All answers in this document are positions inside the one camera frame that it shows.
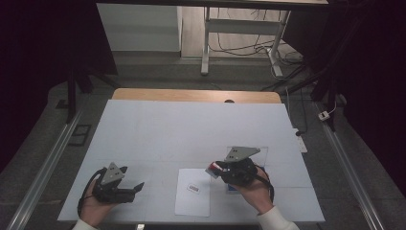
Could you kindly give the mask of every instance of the cable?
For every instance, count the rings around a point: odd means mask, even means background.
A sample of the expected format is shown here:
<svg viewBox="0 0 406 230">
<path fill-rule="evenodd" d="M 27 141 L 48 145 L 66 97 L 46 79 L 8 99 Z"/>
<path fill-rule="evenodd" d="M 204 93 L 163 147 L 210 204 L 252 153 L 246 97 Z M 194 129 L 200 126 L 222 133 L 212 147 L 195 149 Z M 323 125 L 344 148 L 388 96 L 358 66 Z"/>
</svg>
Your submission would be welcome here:
<svg viewBox="0 0 406 230">
<path fill-rule="evenodd" d="M 227 50 L 215 50 L 215 49 L 213 49 L 210 45 L 209 45 L 209 49 L 211 50 L 211 51 L 214 51 L 214 52 L 222 52 L 222 53 L 226 53 L 226 54 L 230 54 L 230 55 L 235 55 L 235 56 L 251 56 L 251 55 L 256 55 L 257 53 L 259 53 L 259 51 L 255 51 L 255 52 L 253 52 L 253 53 L 250 53 L 250 54 L 236 54 L 236 53 L 233 53 L 233 52 L 229 52 L 229 51 L 227 51 Z"/>
<path fill-rule="evenodd" d="M 263 45 L 263 44 L 270 43 L 270 42 L 273 42 L 273 41 L 274 41 L 274 40 L 264 41 L 264 42 L 259 43 L 259 44 L 257 44 L 257 45 Z M 243 47 L 239 47 L 239 48 L 230 48 L 230 49 L 222 49 L 222 50 L 211 49 L 211 50 L 214 51 L 214 52 L 234 51 L 234 50 L 248 49 L 248 48 L 255 47 L 255 46 L 256 46 L 256 45 L 249 45 L 249 46 L 243 46 Z"/>
<path fill-rule="evenodd" d="M 228 13 L 228 10 L 229 10 L 230 8 L 227 8 L 227 15 L 229 15 L 229 18 L 231 19 L 231 16 L 230 16 L 230 14 Z"/>
<path fill-rule="evenodd" d="M 331 111 L 329 111 L 329 113 L 328 114 L 330 114 L 330 113 L 332 113 L 332 112 L 334 112 L 334 110 L 335 110 L 335 108 L 337 107 L 337 101 L 334 101 L 334 108 L 331 110 Z"/>
<path fill-rule="evenodd" d="M 264 91 L 264 90 L 269 89 L 269 88 L 272 88 L 272 87 L 274 87 L 274 88 L 273 88 L 273 90 L 274 90 L 276 87 L 278 87 L 278 86 L 280 86 L 280 85 L 286 83 L 288 80 L 291 80 L 291 79 L 293 79 L 294 77 L 296 77 L 296 75 L 298 75 L 299 73 L 301 73 L 304 69 L 305 69 L 305 65 L 300 65 L 300 66 L 298 66 L 295 70 L 293 70 L 292 73 L 290 73 L 284 80 L 280 80 L 280 81 L 278 81 L 278 82 L 276 82 L 276 83 L 273 83 L 273 84 L 271 84 L 271 85 L 262 87 L 262 89 L 261 89 L 260 91 Z"/>
<path fill-rule="evenodd" d="M 269 193 L 269 197 L 271 198 L 271 201 L 274 202 L 274 197 L 275 197 L 275 189 L 274 186 L 272 186 L 271 184 L 271 180 L 269 179 L 269 174 L 265 171 L 265 169 L 263 169 L 262 167 L 256 165 L 257 169 L 262 170 L 265 175 L 266 175 L 266 179 L 264 179 L 262 176 L 258 175 L 257 173 L 253 174 L 251 172 L 247 172 L 244 171 L 245 173 L 248 173 L 249 175 L 253 176 L 255 179 L 259 180 L 260 182 L 262 182 L 263 184 L 266 185 L 266 187 L 268 187 L 268 193 Z"/>
<path fill-rule="evenodd" d="M 277 60 L 279 60 L 283 65 L 286 65 L 286 66 L 291 66 L 291 65 L 295 65 L 295 64 L 304 63 L 302 59 L 298 60 L 298 61 L 291 61 L 291 60 L 286 58 L 286 56 L 288 56 L 290 54 L 294 54 L 294 53 L 299 53 L 299 52 L 297 52 L 297 51 L 289 52 L 286 55 L 284 55 L 284 57 L 282 57 L 280 51 L 278 50 L 277 54 L 278 54 L 279 57 L 277 57 Z"/>
<path fill-rule="evenodd" d="M 302 88 L 301 88 L 301 103 L 302 103 L 302 109 L 304 111 L 304 131 L 300 131 L 301 134 L 307 133 L 307 129 L 308 129 L 308 125 L 307 125 L 307 115 L 305 113 L 305 103 L 304 103 L 304 95 L 302 92 Z"/>
<path fill-rule="evenodd" d="M 90 177 L 89 182 L 87 182 L 87 185 L 86 185 L 86 187 L 84 188 L 83 193 L 81 194 L 80 200 L 79 200 L 79 202 L 78 202 L 78 216 L 79 216 L 79 217 L 80 217 L 80 214 L 81 214 L 81 208 L 83 207 L 83 202 L 84 202 L 84 200 L 85 200 L 86 198 L 90 197 L 90 196 L 85 197 L 85 196 L 86 196 L 86 192 L 87 192 L 87 190 L 89 189 L 90 184 L 92 183 L 92 181 L 95 179 L 95 177 L 96 177 L 97 175 L 102 174 L 102 173 L 103 173 L 104 171 L 106 171 L 106 170 L 107 170 L 107 168 L 102 168 L 101 170 L 98 170 L 97 172 L 95 172 L 95 173 L 92 175 L 92 177 Z"/>
<path fill-rule="evenodd" d="M 254 18 L 254 20 L 257 20 L 259 18 L 259 10 L 254 10 L 253 12 L 251 12 L 251 15 L 255 12 L 257 13 L 257 16 Z"/>
<path fill-rule="evenodd" d="M 219 89 L 219 90 L 223 90 L 220 86 L 218 86 L 217 84 L 215 84 L 215 83 L 209 83 L 210 85 L 212 85 L 212 86 L 214 86 L 214 87 L 216 87 L 217 89 Z"/>
</svg>

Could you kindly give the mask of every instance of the white table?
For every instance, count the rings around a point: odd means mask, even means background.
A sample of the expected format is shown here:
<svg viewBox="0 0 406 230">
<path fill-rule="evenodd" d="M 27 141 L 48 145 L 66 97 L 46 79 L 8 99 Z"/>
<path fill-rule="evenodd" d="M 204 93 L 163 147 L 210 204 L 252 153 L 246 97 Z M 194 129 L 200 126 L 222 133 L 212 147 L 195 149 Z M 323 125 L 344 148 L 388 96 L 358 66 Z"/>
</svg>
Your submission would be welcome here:
<svg viewBox="0 0 406 230">
<path fill-rule="evenodd" d="M 108 102 L 58 220 L 78 219 L 77 204 L 90 176 L 114 161 L 128 166 L 120 188 L 146 182 L 133 203 L 107 217 L 117 223 L 257 223 L 241 195 L 211 180 L 210 216 L 176 216 L 179 169 L 205 169 L 230 146 L 268 148 L 263 162 L 275 187 L 275 204 L 293 221 L 324 221 L 284 104 Z"/>
</svg>

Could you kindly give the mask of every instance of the sleeve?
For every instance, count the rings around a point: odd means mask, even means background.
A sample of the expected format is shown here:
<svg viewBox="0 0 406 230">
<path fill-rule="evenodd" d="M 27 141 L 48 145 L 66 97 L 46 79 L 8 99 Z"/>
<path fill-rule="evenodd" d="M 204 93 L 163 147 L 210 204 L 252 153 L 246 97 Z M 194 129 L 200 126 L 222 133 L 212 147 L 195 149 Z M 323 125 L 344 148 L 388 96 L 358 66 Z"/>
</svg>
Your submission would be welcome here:
<svg viewBox="0 0 406 230">
<path fill-rule="evenodd" d="M 263 230 L 299 230 L 294 222 L 284 219 L 276 206 L 258 216 L 258 220 Z"/>
<path fill-rule="evenodd" d="M 77 224 L 72 230 L 98 230 L 98 229 L 90 226 L 85 221 L 78 219 Z"/>
</svg>

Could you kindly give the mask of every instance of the white card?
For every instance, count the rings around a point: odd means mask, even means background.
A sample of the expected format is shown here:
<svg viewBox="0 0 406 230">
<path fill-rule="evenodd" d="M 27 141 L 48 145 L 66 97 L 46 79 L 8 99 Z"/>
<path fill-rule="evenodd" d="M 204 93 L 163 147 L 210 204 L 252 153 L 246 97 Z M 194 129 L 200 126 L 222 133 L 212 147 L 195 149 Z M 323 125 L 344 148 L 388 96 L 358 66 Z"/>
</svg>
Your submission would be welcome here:
<svg viewBox="0 0 406 230">
<path fill-rule="evenodd" d="M 210 216 L 210 176 L 204 169 L 179 170 L 175 215 Z"/>
</svg>

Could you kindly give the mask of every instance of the black cable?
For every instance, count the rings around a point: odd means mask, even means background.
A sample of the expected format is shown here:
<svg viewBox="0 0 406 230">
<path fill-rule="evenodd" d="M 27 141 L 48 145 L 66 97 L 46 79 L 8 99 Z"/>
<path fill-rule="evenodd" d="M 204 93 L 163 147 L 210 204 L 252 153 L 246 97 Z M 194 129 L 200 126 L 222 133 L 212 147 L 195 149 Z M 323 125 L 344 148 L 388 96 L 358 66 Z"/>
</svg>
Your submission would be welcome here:
<svg viewBox="0 0 406 230">
<path fill-rule="evenodd" d="M 87 182 L 86 187 L 83 190 L 83 194 L 81 195 L 81 198 L 79 199 L 78 202 L 78 216 L 80 217 L 81 214 L 81 208 L 83 207 L 83 202 L 86 198 L 90 197 L 85 197 L 86 196 L 86 192 L 89 189 L 90 184 L 92 183 L 92 181 L 96 178 L 96 176 L 98 176 L 99 174 L 102 174 L 103 172 L 105 172 L 107 170 L 107 168 L 102 168 L 101 170 L 98 170 L 97 172 L 95 172 L 92 177 L 90 177 L 89 182 Z"/>
<path fill-rule="evenodd" d="M 302 63 L 304 63 L 302 60 L 291 61 L 291 60 L 288 60 L 288 59 L 286 58 L 286 56 L 287 56 L 288 54 L 293 54 L 293 53 L 299 53 L 299 52 L 294 51 L 294 52 L 287 53 L 287 54 L 284 56 L 284 58 L 283 58 L 283 57 L 281 56 L 280 51 L 277 50 L 277 54 L 278 54 L 278 56 L 279 56 L 278 60 L 279 60 L 283 65 L 286 65 L 286 66 L 291 66 L 291 65 L 295 65 L 295 64 L 302 64 Z"/>
<path fill-rule="evenodd" d="M 304 110 L 304 131 L 301 131 L 302 134 L 307 133 L 308 125 L 307 125 L 307 115 L 305 113 L 305 103 L 304 103 L 304 94 L 301 88 L 301 102 L 302 102 L 302 109 Z"/>
<path fill-rule="evenodd" d="M 265 42 L 262 42 L 262 43 L 260 43 L 260 44 L 258 44 L 258 45 L 263 45 L 263 44 L 265 44 L 265 43 L 269 43 L 269 42 L 272 42 L 272 41 L 265 41 Z M 256 48 L 256 51 L 254 52 L 254 53 L 250 53 L 250 54 L 236 54 L 236 53 L 233 53 L 233 52 L 229 52 L 229 50 L 242 50 L 242 49 L 246 49 L 246 48 L 249 48 L 249 47 L 253 47 L 254 45 L 250 45 L 250 46 L 246 46 L 246 47 L 241 47 L 241 48 L 233 48 L 233 49 L 223 49 L 223 50 L 215 50 L 215 49 L 213 49 L 211 46 L 210 46 L 210 44 L 209 44 L 209 49 L 210 50 L 212 50 L 212 51 L 214 51 L 214 52 L 222 52 L 222 53 L 226 53 L 226 54 L 230 54 L 230 55 L 235 55 L 235 56 L 251 56 L 251 55 L 255 55 L 255 54 L 257 54 L 257 53 L 259 53 L 263 48 L 262 47 L 257 47 Z"/>
<path fill-rule="evenodd" d="M 254 49 L 256 48 L 256 46 L 257 46 L 257 44 L 258 44 L 259 37 L 260 37 L 260 34 L 258 35 L 257 40 L 255 41 L 255 44 L 254 44 Z"/>
<path fill-rule="evenodd" d="M 273 90 L 275 90 L 276 87 L 279 87 L 279 86 L 283 85 L 284 83 L 286 83 L 287 81 L 293 79 L 293 78 L 296 77 L 299 73 L 301 73 L 304 69 L 305 69 L 305 65 L 302 64 L 302 65 L 298 66 L 295 70 L 293 70 L 292 73 L 290 73 L 290 74 L 289 74 L 286 78 L 284 78 L 283 80 L 280 80 L 280 81 L 278 81 L 278 82 L 276 82 L 276 83 L 273 83 L 273 84 L 271 84 L 271 85 L 262 87 L 262 89 L 261 89 L 260 91 L 264 91 L 264 90 L 269 89 L 269 88 L 272 88 L 272 87 L 274 87 Z"/>
<path fill-rule="evenodd" d="M 263 45 L 266 43 L 270 43 L 273 42 L 274 40 L 270 40 L 270 41 L 264 41 L 262 43 L 259 43 L 257 45 Z M 243 47 L 239 47 L 239 48 L 230 48 L 230 49 L 223 49 L 223 50 L 215 50 L 215 49 L 211 49 L 214 52 L 222 52 L 222 51 L 234 51 L 234 50 L 243 50 L 243 49 L 247 49 L 247 48 L 251 48 L 251 47 L 255 47 L 256 45 L 249 45 L 249 46 L 243 46 Z"/>
<path fill-rule="evenodd" d="M 228 13 L 228 10 L 229 10 L 230 8 L 227 8 L 227 15 L 229 15 L 229 18 L 231 19 L 231 16 L 230 16 L 230 14 Z"/>
<path fill-rule="evenodd" d="M 254 20 L 257 20 L 257 18 L 259 17 L 259 10 L 254 10 L 253 12 L 251 12 L 251 15 L 255 12 L 257 13 L 257 16 L 254 18 Z"/>
<path fill-rule="evenodd" d="M 223 90 L 220 86 L 218 86 L 217 84 L 215 84 L 215 83 L 209 83 L 210 85 L 212 85 L 212 86 L 214 86 L 214 87 L 216 87 L 217 89 L 219 89 L 219 90 Z"/>
<path fill-rule="evenodd" d="M 249 173 L 250 175 L 252 175 L 255 179 L 259 180 L 259 181 L 262 182 L 263 184 L 265 184 L 266 187 L 268 187 L 268 190 L 269 190 L 269 198 L 271 199 L 272 202 L 274 202 L 275 189 L 274 189 L 274 186 L 272 186 L 272 184 L 271 184 L 271 181 L 270 181 L 270 179 L 269 179 L 268 173 L 267 173 L 265 170 L 263 170 L 261 167 L 257 167 L 257 169 L 262 170 L 262 171 L 265 173 L 266 178 L 267 178 L 268 180 L 264 179 L 262 176 L 259 176 L 258 174 L 253 174 L 253 173 L 250 173 L 250 172 L 247 172 L 247 173 Z"/>
</svg>

